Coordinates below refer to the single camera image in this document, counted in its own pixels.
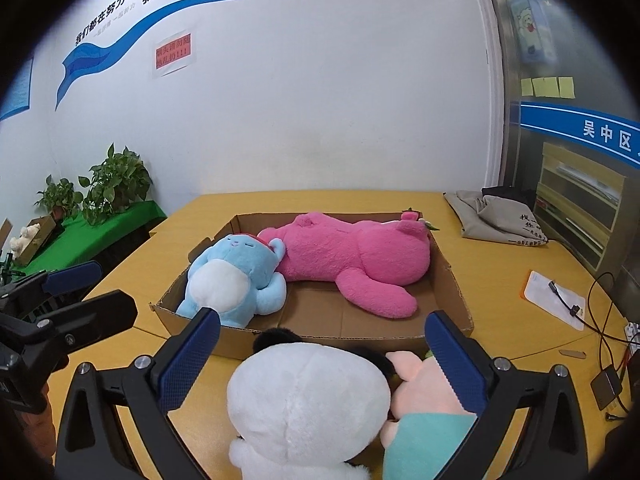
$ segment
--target plush toy ear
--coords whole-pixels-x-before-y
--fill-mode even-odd
[[[286,252],[284,242],[279,238],[274,238],[273,240],[271,240],[271,242],[269,242],[269,247],[273,249],[273,252],[278,257],[278,261],[281,262],[284,258],[284,253]]]
[[[350,348],[347,352],[356,354],[357,356],[375,364],[376,368],[382,372],[387,381],[396,374],[396,369],[394,368],[393,363],[380,352],[376,352],[375,350],[371,350],[364,346]]]
[[[302,339],[288,328],[269,328],[258,334],[254,340],[254,354],[273,345],[281,343],[302,343]]]
[[[418,212],[417,211],[404,211],[401,215],[400,218],[402,220],[417,220],[418,219]]]
[[[422,367],[422,360],[413,352],[388,352],[386,357],[393,363],[403,381],[411,381]]]
[[[427,232],[427,227],[415,220],[401,220],[396,222],[395,227],[398,231],[415,237],[423,236]]]

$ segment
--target pink plush pig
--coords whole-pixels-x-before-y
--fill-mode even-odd
[[[476,420],[466,412],[435,357],[422,361],[412,352],[386,357],[404,381],[391,399],[398,422],[380,432],[385,447],[383,480],[435,478]]]
[[[277,270],[288,282],[335,282],[347,300],[378,316],[403,318],[417,310],[403,288],[429,268],[429,231],[416,212],[392,222],[355,224],[313,212],[258,238],[284,242],[287,253]]]

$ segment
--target white plush toy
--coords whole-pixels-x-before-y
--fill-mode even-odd
[[[35,238],[40,230],[40,224],[34,224],[20,229],[20,238],[11,238],[9,240],[9,248],[14,254],[14,258],[18,258],[23,251],[27,248],[27,245],[31,243],[31,240]]]
[[[364,466],[346,462],[386,421],[393,366],[299,341],[267,330],[229,380],[228,415],[241,435],[229,458],[242,480],[368,480]]]

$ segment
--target small white teddy bear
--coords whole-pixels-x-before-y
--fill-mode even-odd
[[[20,238],[11,238],[9,240],[9,248],[14,255],[14,258],[19,258],[24,252],[27,246],[31,243],[31,240],[35,238],[40,230],[40,224],[34,224],[20,229]]]

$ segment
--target black cloth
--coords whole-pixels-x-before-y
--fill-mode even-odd
[[[521,191],[511,186],[485,187],[482,189],[482,196],[487,195],[515,200],[516,202],[523,203],[532,211],[533,207],[536,205],[536,192],[532,189]]]

